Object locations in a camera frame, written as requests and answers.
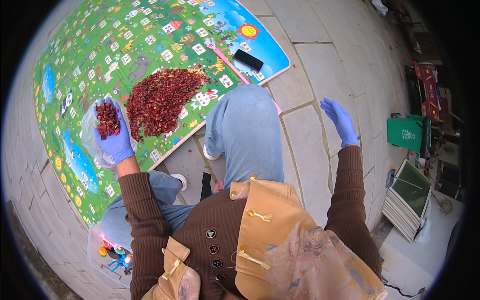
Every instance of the blue latex glove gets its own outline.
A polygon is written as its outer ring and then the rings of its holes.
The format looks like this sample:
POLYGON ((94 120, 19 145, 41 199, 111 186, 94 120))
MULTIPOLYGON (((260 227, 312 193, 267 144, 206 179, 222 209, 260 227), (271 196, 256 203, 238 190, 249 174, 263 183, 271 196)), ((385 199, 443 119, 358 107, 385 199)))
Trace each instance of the blue latex glove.
MULTIPOLYGON (((112 102, 112 99, 107 98, 106 102, 112 102)), ((120 106, 118 102, 114 104, 115 108, 118 109, 117 117, 120 118, 120 133, 119 135, 109 135, 105 140, 102 140, 100 137, 100 133, 98 132, 97 128, 94 129, 96 140, 98 141, 98 145, 102 148, 105 152, 113 156, 113 160, 115 163, 119 163, 122 160, 135 155, 135 152, 130 145, 130 134, 127 129, 127 124, 125 124, 125 119, 121 114, 120 106)))
POLYGON ((349 144, 359 144, 355 129, 353 128, 352 118, 348 111, 341 107, 336 101, 324 98, 320 101, 320 107, 325 110, 327 116, 335 124, 336 132, 342 139, 342 147, 349 144))

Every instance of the cartoon panda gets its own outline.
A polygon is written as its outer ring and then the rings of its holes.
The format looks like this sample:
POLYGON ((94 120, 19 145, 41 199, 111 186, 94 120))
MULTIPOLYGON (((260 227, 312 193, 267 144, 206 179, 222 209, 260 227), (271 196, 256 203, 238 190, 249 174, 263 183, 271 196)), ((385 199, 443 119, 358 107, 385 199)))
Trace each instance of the cartoon panda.
POLYGON ((60 114, 63 119, 65 118, 67 107, 69 107, 72 104, 72 102, 73 102, 73 96, 72 96, 72 90, 70 90, 70 92, 63 99, 62 104, 60 104, 60 114))

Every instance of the smartphone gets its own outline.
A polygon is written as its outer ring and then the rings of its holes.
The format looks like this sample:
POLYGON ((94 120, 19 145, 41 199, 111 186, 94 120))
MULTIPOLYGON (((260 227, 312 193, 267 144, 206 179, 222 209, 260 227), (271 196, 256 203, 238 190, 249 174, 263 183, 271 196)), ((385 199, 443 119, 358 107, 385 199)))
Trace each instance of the smartphone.
POLYGON ((238 60, 239 62, 246 64, 250 68, 254 69, 255 71, 259 72, 262 66, 264 65, 264 62, 253 57, 252 55, 248 54, 245 51, 242 50, 237 50, 235 54, 233 55, 234 60, 238 60))

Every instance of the children's play mat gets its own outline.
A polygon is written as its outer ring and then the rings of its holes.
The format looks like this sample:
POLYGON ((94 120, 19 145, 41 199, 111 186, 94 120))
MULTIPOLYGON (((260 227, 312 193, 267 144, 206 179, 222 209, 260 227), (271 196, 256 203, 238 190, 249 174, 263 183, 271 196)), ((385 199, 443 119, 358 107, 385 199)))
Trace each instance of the children's play mat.
POLYGON ((174 132, 145 137, 136 158, 153 169, 204 125, 208 111, 242 80, 206 43, 229 58, 252 84, 289 67, 260 22, 235 0, 86 1, 61 25, 33 73, 35 110, 48 157, 87 225, 97 223, 121 192, 114 174, 81 145, 82 117, 96 100, 125 105, 135 84, 170 68, 201 68, 212 79, 201 100, 185 104, 174 132), (264 62, 260 72, 232 59, 237 49, 264 62))

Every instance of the brown ribbed sweater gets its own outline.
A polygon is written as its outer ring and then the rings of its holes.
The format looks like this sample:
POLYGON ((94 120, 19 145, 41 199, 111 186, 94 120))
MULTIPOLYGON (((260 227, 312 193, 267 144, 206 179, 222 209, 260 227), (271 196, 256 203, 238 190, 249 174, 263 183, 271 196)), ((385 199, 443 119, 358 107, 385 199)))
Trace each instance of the brown ribbed sweater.
MULTIPOLYGON (((360 148, 348 146, 340 150, 335 191, 325 230, 336 233, 380 277, 380 255, 365 225, 362 175, 360 148)), ((164 273, 161 249, 167 246, 168 237, 172 235, 170 224, 158 209, 148 176, 148 173, 137 173, 119 179, 127 210, 126 219, 132 226, 132 300, 141 299, 164 273)), ((232 201, 228 191, 221 191, 197 204, 183 228, 173 234, 174 239, 191 249, 185 264, 201 277, 201 299, 219 300, 225 290, 242 298, 235 287, 233 261, 245 204, 246 199, 232 201), (210 229, 216 231, 212 239, 206 237, 210 229), (208 247, 211 245, 219 247, 216 254, 210 254, 208 247), (221 260, 222 266, 214 268, 213 260, 221 260), (225 276, 226 280, 215 280, 218 274, 225 276)))

